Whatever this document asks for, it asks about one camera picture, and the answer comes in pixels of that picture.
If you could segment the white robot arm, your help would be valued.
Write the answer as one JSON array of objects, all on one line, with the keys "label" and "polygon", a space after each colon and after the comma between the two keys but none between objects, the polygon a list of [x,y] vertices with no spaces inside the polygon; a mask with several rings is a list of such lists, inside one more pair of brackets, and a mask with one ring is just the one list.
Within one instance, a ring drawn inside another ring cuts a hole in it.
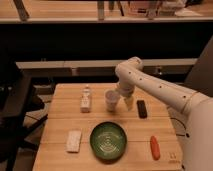
[{"label": "white robot arm", "polygon": [[131,97],[138,87],[188,116],[183,148],[184,171],[213,171],[213,98],[142,72],[143,63],[132,57],[119,63],[117,90]]}]

